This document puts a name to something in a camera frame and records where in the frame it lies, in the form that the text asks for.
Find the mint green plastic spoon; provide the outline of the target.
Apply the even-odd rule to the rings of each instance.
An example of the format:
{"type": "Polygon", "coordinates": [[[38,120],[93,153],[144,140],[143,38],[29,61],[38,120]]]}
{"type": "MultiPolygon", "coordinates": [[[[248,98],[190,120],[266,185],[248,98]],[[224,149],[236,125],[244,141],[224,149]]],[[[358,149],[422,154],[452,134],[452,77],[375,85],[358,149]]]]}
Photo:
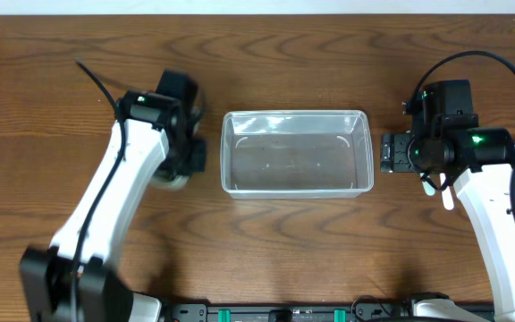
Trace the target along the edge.
{"type": "Polygon", "coordinates": [[[422,177],[421,183],[422,183],[424,192],[427,196],[435,195],[436,189],[433,187],[433,184],[431,183],[431,180],[429,177],[426,177],[426,178],[422,177]]]}

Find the pale pink plastic fork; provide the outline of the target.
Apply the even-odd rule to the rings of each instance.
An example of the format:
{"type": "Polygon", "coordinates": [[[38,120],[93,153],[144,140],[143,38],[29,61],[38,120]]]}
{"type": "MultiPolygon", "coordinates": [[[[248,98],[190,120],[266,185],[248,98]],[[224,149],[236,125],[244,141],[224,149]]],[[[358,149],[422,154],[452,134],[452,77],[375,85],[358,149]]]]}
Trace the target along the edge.
{"type": "Polygon", "coordinates": [[[454,201],[450,190],[450,186],[448,185],[448,178],[444,173],[440,173],[439,176],[442,184],[440,191],[442,195],[443,206],[446,210],[453,210],[454,201]]]}

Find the grey plastic cup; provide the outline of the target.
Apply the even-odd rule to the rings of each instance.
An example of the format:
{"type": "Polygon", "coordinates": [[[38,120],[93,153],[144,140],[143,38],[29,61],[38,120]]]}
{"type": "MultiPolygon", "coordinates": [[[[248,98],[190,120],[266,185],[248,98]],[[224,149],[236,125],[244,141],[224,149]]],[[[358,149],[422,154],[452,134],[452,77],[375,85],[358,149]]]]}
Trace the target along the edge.
{"type": "Polygon", "coordinates": [[[176,175],[173,179],[154,175],[150,179],[149,184],[159,190],[178,191],[183,189],[189,180],[190,177],[185,175],[176,175]]]}

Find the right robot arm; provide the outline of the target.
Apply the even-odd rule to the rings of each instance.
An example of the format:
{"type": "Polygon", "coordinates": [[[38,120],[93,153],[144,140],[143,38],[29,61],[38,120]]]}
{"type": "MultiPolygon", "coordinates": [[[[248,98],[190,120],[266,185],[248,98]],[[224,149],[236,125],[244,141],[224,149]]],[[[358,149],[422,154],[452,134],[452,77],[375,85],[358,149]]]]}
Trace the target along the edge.
{"type": "Polygon", "coordinates": [[[504,128],[482,128],[468,80],[444,80],[418,90],[405,106],[405,133],[382,137],[384,173],[415,173],[432,191],[453,188],[485,263],[494,318],[515,321],[515,146],[504,128]]]}

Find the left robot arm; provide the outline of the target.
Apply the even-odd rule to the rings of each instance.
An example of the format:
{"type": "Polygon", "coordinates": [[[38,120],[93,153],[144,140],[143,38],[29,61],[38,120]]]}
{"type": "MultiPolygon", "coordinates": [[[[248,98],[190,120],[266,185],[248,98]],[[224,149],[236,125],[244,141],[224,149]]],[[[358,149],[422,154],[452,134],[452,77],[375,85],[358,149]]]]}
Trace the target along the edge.
{"type": "Polygon", "coordinates": [[[19,270],[33,321],[169,321],[172,307],[117,275],[126,234],[149,185],[179,190],[204,171],[198,84],[166,70],[153,91],[109,100],[115,122],[80,203],[47,250],[29,247],[19,270]]]}

